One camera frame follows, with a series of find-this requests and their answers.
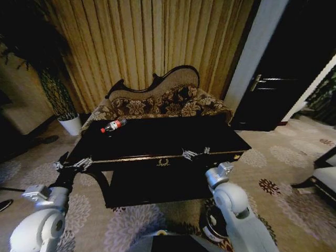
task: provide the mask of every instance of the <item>door frame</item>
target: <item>door frame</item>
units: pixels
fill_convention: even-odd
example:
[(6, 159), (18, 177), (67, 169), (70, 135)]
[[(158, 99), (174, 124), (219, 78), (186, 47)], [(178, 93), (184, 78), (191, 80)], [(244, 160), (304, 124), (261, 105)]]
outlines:
[(237, 110), (266, 47), (290, 0), (261, 0), (256, 17), (238, 61), (224, 105)]

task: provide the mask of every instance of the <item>carpet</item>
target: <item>carpet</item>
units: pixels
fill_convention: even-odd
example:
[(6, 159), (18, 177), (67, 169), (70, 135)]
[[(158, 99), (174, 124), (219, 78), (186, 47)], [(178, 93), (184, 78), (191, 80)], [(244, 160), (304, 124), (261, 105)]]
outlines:
[[(71, 151), (76, 138), (53, 122), (41, 137), (59, 135), (51, 144), (41, 144), (0, 164), (0, 186), (26, 188), (50, 184), (56, 177), (52, 162)], [(280, 251), (336, 251), (336, 212), (314, 190), (294, 190), (313, 172), (313, 162), (336, 144), (336, 130), (307, 117), (290, 119), (271, 132), (240, 131), (252, 146), (230, 174), (241, 186), (250, 205), (268, 228)], [(112, 172), (105, 172), (110, 180)], [(11, 232), (33, 204), (19, 192), (0, 191), (0, 201), (13, 204), (0, 213), (0, 251), (9, 251)], [(198, 226), (201, 211), (211, 199), (106, 209), (95, 180), (85, 174), (75, 178), (69, 200), (66, 230), (57, 251), (127, 251), (144, 235), (159, 229), (202, 236)], [(233, 251), (229, 239), (220, 247)]]

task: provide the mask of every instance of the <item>black coffee table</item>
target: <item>black coffee table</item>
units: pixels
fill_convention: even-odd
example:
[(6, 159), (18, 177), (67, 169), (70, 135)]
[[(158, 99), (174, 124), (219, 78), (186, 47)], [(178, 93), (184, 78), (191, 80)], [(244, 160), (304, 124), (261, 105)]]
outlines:
[[(92, 157), (85, 171), (99, 183), (106, 207), (212, 197), (205, 172), (221, 162), (239, 160), (251, 147), (224, 122), (223, 115), (132, 119), (111, 133), (95, 121), (67, 158)], [(183, 150), (204, 153), (194, 161)], [(102, 171), (114, 171), (109, 184)]]

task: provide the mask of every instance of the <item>white wall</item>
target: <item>white wall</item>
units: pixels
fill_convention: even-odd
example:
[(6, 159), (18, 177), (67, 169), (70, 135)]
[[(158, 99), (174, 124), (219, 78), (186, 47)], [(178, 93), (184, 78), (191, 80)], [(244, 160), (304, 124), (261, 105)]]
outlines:
[(261, 0), (224, 104), (236, 111), (289, 0)]
[(336, 65), (336, 55), (332, 57), (329, 63), (324, 67), (324, 69), (320, 72), (320, 74), (316, 77), (316, 79), (312, 82), (312, 84), (308, 87), (308, 89), (303, 93), (303, 95), (299, 98), (299, 100), (294, 104), (291, 110), (287, 113), (287, 115), (283, 118), (283, 122), (287, 122), (291, 116), (300, 110), (303, 107), (304, 101), (314, 92), (315, 88), (321, 83), (321, 81), (326, 77), (326, 75), (330, 72), (330, 70)]
[(26, 66), (16, 69), (21, 59), (11, 56), (8, 64), (0, 59), (0, 88), (11, 99), (2, 114), (22, 134), (28, 134), (54, 113), (48, 104), (36, 72)]

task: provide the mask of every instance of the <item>door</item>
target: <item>door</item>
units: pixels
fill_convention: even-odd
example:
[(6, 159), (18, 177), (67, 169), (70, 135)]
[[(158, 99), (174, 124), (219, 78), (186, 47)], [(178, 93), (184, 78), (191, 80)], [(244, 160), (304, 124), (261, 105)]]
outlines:
[(332, 58), (334, 0), (291, 0), (232, 122), (234, 129), (274, 130)]

